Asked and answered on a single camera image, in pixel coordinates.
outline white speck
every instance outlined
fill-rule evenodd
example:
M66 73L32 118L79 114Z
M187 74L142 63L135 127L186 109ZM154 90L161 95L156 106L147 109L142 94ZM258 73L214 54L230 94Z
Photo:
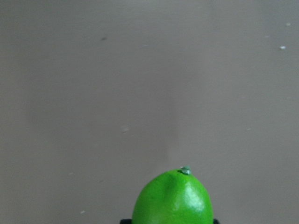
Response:
M123 134L127 133L129 130L130 130L130 127L128 125L121 126L121 132Z

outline citrus fruit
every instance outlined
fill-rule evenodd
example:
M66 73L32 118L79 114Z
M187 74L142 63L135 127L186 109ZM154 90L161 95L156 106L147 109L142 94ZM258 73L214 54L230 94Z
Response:
M165 172L141 191L132 224L213 224L210 196L189 167Z

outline gray wall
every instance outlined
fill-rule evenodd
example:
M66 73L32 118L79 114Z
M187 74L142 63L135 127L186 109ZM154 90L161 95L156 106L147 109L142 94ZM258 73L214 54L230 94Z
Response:
M0 223L117 224L188 164L221 223L298 222L298 11L0 0Z

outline green lime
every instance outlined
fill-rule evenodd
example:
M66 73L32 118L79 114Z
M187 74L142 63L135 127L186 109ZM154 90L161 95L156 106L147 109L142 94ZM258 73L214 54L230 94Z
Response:
M213 224L210 196L189 167L165 172L141 191L132 224Z

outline lime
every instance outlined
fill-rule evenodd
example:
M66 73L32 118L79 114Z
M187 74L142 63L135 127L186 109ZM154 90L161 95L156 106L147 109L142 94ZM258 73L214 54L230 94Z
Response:
M132 224L213 224L210 196L189 167L165 172L141 191Z

